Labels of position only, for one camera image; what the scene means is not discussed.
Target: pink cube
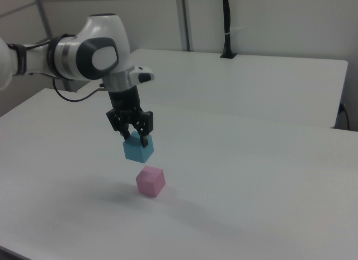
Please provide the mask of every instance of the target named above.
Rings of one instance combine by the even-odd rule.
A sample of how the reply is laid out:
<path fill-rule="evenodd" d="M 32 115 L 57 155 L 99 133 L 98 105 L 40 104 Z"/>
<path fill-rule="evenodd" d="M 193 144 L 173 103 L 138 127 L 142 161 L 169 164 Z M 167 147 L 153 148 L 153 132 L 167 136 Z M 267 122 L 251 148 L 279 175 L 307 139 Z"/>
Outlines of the pink cube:
<path fill-rule="evenodd" d="M 162 169 L 145 166 L 136 177 L 136 184 L 141 194 L 156 197 L 166 184 Z"/>

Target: black cable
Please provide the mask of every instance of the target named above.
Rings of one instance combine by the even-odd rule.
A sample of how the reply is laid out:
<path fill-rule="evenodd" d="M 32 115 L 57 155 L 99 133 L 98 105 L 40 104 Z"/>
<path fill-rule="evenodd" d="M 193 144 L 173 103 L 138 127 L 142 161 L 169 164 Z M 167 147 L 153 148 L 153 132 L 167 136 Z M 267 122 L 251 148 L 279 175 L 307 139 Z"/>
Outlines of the black cable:
<path fill-rule="evenodd" d="M 345 114 L 346 114 L 346 118 L 347 118 L 347 129 L 350 130 L 350 127 L 349 127 L 349 118 L 348 118 L 348 113 L 347 113 L 347 110 L 345 109 Z"/>
<path fill-rule="evenodd" d="M 72 99 L 68 99 L 68 98 L 64 97 L 64 96 L 58 91 L 58 89 L 57 89 L 57 87 L 56 87 L 56 84 L 55 84 L 55 79 L 54 79 L 54 78 L 52 79 L 52 85 L 54 86 L 54 89 L 55 89 L 56 93 L 58 94 L 58 96 L 60 96 L 62 99 L 66 100 L 66 101 L 68 101 L 68 102 L 81 102 L 81 101 L 83 101 L 83 100 L 85 100 L 85 99 L 90 98 L 90 97 L 91 97 L 93 94 L 95 94 L 97 91 L 103 91 L 103 90 L 104 90 L 104 89 L 102 89 L 102 88 L 98 88 L 98 89 L 96 89 L 95 91 L 91 92 L 89 95 L 87 95 L 87 96 L 84 97 L 84 98 L 77 99 L 77 100 L 72 100 Z"/>
<path fill-rule="evenodd" d="M 42 42 L 42 43 L 39 43 L 39 44 L 36 44 L 36 45 L 33 45 L 33 46 L 27 46 L 26 50 L 38 48 L 39 46 L 47 45 L 48 43 L 50 43 L 50 41 L 51 40 L 46 40 L 45 42 Z"/>

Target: black pole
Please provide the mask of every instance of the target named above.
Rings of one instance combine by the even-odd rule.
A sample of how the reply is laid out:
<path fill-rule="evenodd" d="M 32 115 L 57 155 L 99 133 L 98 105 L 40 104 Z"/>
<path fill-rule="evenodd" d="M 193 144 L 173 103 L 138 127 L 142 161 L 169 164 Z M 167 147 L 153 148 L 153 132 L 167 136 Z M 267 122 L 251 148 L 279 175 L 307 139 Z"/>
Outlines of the black pole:
<path fill-rule="evenodd" d="M 223 55 L 221 58 L 232 59 L 236 56 L 235 53 L 231 51 L 231 42 L 230 42 L 230 5 L 229 0 L 223 0 L 223 9 L 224 9 L 224 32 L 225 32 L 225 45 Z"/>

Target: wall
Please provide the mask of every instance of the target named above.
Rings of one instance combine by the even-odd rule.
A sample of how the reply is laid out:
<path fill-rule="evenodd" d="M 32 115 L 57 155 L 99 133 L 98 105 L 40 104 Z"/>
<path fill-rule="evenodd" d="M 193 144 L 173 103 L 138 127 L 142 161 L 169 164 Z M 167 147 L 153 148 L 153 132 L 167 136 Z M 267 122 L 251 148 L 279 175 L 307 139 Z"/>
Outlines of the wall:
<path fill-rule="evenodd" d="M 33 44 L 46 37 L 35 0 L 0 0 L 0 38 L 7 43 Z M 50 80 L 41 75 L 14 77 L 0 91 L 0 116 L 46 87 L 51 87 Z"/>
<path fill-rule="evenodd" d="M 192 50 L 222 53 L 222 0 L 187 1 Z M 232 36 L 233 51 L 348 61 L 342 102 L 357 131 L 358 0 L 229 1 L 232 31 L 239 29 Z M 343 114 L 337 125 L 346 128 Z"/>

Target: table surface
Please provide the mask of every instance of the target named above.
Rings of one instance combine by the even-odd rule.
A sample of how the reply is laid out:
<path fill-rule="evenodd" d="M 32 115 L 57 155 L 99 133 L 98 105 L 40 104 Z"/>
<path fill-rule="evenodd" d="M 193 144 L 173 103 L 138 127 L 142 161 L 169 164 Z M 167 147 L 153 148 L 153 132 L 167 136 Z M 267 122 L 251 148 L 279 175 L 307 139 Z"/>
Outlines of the table surface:
<path fill-rule="evenodd" d="M 146 165 L 167 182 L 149 198 L 110 108 L 45 89 L 0 118 L 1 246 L 37 260 L 356 259 L 356 133 L 143 102 Z"/>
<path fill-rule="evenodd" d="M 156 79 L 138 86 L 145 102 L 254 119 L 333 127 L 345 81 L 343 60 L 144 50 L 136 65 Z M 100 82 L 78 92 L 88 94 Z"/>

